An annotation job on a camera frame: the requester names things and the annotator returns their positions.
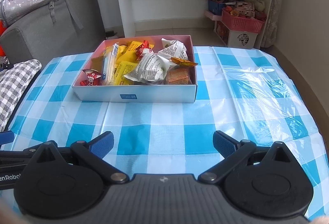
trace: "gray sofa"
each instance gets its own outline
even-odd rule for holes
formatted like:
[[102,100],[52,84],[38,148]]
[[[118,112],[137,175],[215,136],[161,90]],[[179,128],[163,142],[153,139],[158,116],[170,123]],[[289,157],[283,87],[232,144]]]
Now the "gray sofa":
[[54,57],[93,52],[105,38],[97,0],[69,0],[83,24],[73,21],[65,0],[54,2],[56,23],[49,6],[43,6],[11,25],[0,37],[0,45],[12,64],[37,59],[42,67]]

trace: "black and white gingham fabric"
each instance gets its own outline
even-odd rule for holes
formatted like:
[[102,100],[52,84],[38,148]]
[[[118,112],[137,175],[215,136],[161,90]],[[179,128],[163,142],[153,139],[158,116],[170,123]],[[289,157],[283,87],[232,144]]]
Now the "black and white gingham fabric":
[[33,59],[0,72],[0,131],[5,129],[23,92],[40,69],[41,63]]

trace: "tablecloth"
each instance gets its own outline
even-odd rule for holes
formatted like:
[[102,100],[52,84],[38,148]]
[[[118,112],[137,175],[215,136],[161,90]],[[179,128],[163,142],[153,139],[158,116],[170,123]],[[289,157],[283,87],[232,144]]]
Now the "tablecloth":
[[[194,51],[198,90],[191,104],[82,102],[71,85],[91,53],[53,59],[9,127],[15,141],[2,149],[22,150],[47,140],[68,146],[108,130],[115,144],[104,160],[130,177],[197,177],[223,159],[213,147],[215,130],[257,145],[281,140],[314,187],[306,216],[329,213],[329,168],[322,137],[275,58],[256,49],[196,46]],[[18,211],[12,190],[2,191],[2,196]]]

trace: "blue storage bin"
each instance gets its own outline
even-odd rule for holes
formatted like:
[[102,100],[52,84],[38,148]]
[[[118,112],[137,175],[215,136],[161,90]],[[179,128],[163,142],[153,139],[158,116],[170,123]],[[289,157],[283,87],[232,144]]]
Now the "blue storage bin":
[[226,7],[224,3],[217,3],[212,0],[208,0],[208,10],[212,12],[214,15],[221,16],[222,15],[222,8]]

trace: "red basket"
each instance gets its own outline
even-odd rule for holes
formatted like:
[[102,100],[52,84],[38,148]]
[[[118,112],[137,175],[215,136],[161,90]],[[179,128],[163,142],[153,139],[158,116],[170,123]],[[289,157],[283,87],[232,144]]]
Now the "red basket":
[[230,13],[223,11],[222,22],[231,30],[235,31],[247,31],[253,33],[260,33],[262,30],[263,21],[252,19],[252,18],[243,18],[232,16]]

